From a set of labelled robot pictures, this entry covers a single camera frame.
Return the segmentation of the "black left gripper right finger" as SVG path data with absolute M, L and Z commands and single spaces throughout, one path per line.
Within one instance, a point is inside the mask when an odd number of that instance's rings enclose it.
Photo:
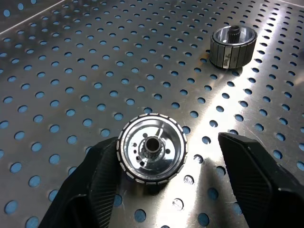
M 256 140 L 219 133 L 233 193 L 250 228 L 302 228 L 304 186 Z

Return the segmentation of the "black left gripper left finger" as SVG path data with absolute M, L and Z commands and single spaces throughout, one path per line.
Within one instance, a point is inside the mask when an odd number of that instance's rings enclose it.
M 63 182 L 39 227 L 109 226 L 120 178 L 117 142 L 113 137 L 90 148 L 83 162 Z

